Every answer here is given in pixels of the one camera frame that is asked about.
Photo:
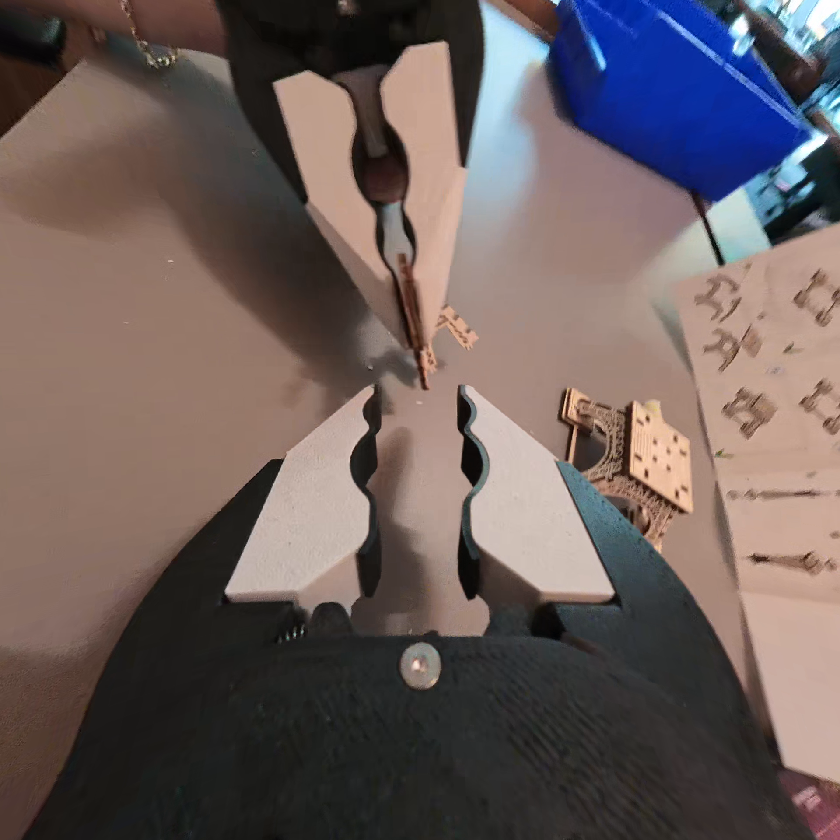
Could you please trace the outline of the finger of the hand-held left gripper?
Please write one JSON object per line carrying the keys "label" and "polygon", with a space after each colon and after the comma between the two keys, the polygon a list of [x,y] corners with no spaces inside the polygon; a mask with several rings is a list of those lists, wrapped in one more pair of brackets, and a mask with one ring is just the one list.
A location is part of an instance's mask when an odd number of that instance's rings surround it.
{"label": "finger of the hand-held left gripper", "polygon": [[406,154],[403,210],[414,233],[413,278],[424,343],[433,341],[447,300],[467,178],[451,72],[448,45],[435,41],[406,48],[380,85],[385,120]]}
{"label": "finger of the hand-held left gripper", "polygon": [[310,70],[273,84],[307,194],[306,210],[373,314],[410,347],[396,281],[377,243],[375,209],[354,174],[350,93]]}

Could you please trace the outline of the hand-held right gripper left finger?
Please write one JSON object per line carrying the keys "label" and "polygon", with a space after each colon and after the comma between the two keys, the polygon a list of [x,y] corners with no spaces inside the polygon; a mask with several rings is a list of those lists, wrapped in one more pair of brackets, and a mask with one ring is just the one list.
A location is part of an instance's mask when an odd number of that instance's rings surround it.
{"label": "hand-held right gripper left finger", "polygon": [[381,427],[381,391],[368,385],[288,450],[227,583],[229,601],[372,598],[382,542],[369,483]]}

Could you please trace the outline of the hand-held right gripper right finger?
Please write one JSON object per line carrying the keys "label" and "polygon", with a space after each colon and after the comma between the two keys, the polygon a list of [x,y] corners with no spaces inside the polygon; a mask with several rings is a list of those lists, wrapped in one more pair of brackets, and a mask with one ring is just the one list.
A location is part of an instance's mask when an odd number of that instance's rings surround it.
{"label": "hand-held right gripper right finger", "polygon": [[615,596],[560,462],[470,385],[458,387],[458,579],[486,604],[604,604]]}

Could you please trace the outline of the thin wooden lattice puzzle piece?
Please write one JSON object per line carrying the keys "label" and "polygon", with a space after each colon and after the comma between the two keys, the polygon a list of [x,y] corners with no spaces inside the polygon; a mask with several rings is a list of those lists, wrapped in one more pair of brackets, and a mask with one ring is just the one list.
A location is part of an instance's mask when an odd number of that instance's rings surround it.
{"label": "thin wooden lattice puzzle piece", "polygon": [[407,339],[413,352],[420,386],[424,391],[428,391],[429,379],[437,371],[437,358],[432,344],[425,340],[424,322],[413,266],[406,254],[401,252],[396,254],[396,265],[396,286],[406,322]]}

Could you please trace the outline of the forked wooden lattice puzzle piece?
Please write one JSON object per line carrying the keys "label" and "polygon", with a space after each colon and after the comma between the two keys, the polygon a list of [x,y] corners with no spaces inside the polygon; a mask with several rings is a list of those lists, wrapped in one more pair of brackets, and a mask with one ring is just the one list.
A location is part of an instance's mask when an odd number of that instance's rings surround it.
{"label": "forked wooden lattice puzzle piece", "polygon": [[435,334],[442,329],[449,331],[464,350],[472,350],[478,341],[476,331],[449,305],[442,307],[438,315]]}

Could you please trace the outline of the person's left forearm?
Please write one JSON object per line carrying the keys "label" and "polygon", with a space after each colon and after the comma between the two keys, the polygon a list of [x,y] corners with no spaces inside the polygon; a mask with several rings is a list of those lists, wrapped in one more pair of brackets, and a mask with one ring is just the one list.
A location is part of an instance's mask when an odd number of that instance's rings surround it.
{"label": "person's left forearm", "polygon": [[109,33],[131,35],[159,46],[225,57],[227,37],[215,2],[131,1],[131,13],[118,1],[48,2],[50,14]]}

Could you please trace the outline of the wooden tower base model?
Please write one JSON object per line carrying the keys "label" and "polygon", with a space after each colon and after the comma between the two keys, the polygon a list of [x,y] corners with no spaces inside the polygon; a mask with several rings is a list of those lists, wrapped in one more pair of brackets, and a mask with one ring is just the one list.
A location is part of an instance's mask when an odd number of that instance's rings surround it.
{"label": "wooden tower base model", "polygon": [[568,387],[559,420],[570,429],[566,459],[653,546],[670,525],[694,511],[691,446],[664,420],[657,402],[622,408]]}

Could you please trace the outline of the blue plastic bin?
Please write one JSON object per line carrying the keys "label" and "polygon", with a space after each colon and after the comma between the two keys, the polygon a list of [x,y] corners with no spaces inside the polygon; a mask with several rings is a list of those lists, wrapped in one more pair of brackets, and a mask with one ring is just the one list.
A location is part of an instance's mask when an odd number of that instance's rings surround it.
{"label": "blue plastic bin", "polygon": [[563,1],[549,67],[581,130],[710,203],[781,163],[809,123],[691,1]]}

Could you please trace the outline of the wooden puzzle cutout sheet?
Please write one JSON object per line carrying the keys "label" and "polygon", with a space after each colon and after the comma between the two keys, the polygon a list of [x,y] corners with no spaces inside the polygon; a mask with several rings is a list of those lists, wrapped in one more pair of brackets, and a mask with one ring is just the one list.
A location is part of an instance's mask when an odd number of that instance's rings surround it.
{"label": "wooden puzzle cutout sheet", "polygon": [[838,225],[675,302],[785,767],[839,781]]}

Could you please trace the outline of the dark red packet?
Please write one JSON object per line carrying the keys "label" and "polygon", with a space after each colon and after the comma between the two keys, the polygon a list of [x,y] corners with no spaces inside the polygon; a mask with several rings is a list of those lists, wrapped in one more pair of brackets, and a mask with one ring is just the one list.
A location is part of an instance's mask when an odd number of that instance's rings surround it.
{"label": "dark red packet", "polygon": [[787,769],[778,777],[814,838],[838,839],[839,785]]}

